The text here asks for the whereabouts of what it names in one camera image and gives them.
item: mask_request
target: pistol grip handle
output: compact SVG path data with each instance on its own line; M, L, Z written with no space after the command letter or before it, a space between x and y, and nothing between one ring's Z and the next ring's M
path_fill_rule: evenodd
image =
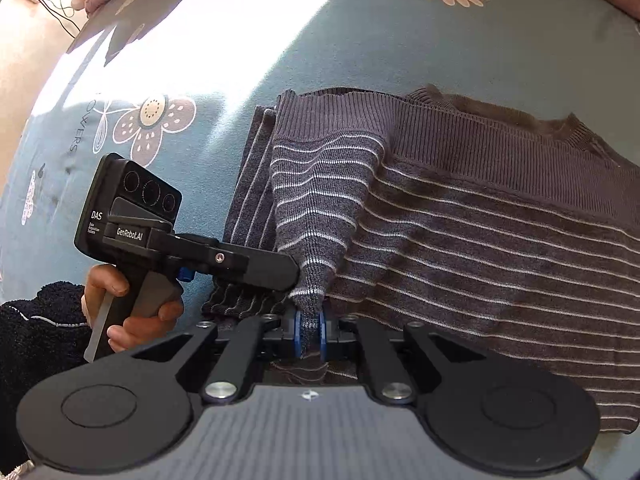
M182 295L180 284L164 274L140 267L118 266L118 270L129 281L129 292L120 298L108 293L104 295L89 345L84 351L84 360L89 363L113 354L107 336L111 325L122 325L129 316L155 316L163 304L178 300Z

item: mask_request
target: sweater sleeve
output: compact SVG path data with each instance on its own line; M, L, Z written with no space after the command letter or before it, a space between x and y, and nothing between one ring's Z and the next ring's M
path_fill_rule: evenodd
M0 471L28 459L15 429L24 394L45 378L84 363L91 329L82 314L82 286L46 285L33 300L0 306Z

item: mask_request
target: striped sweater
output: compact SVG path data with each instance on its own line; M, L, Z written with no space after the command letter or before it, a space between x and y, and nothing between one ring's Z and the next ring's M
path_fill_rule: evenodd
M571 377L603 431L640 416L640 170L574 116L443 96L287 91L259 107L225 240L291 254L318 311L420 319ZM206 314L278 298L221 285Z

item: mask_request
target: finger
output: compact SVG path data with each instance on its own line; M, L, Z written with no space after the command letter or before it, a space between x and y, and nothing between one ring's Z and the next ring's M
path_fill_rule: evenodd
M86 319L86 322L89 325L89 328L93 328L94 320L91 318L91 316L89 316L89 311L86 309L86 300L84 298L84 294L82 295L82 298L80 298L80 305L82 308L82 313L84 314L84 318Z
M124 296L128 290L129 283L118 269L108 264L93 266L87 274L84 286L88 315L92 319L98 315L105 291L114 296Z
M107 329L107 336L112 339L116 345L126 349L133 348L134 346L138 346L144 342L140 338L124 330L120 325L111 325Z
M124 330L142 341L150 341L166 335L175 326L175 319L162 321L158 316L127 317L122 324Z
M109 346L111 347L111 349L114 352L122 352L123 350L126 350L126 348L124 348L124 346L120 346L113 339L109 339Z
M158 317L161 321L173 321L178 319L184 312L181 301L170 301L165 303L158 310Z

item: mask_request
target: screw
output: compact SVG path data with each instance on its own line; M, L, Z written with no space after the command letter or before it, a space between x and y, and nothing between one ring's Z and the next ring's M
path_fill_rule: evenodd
M404 383L389 383L382 388L382 394L387 399L403 400L411 396L412 393L411 386Z
M238 389L231 383L226 381L217 381L215 383L207 384L204 392L214 399L228 399L236 393Z

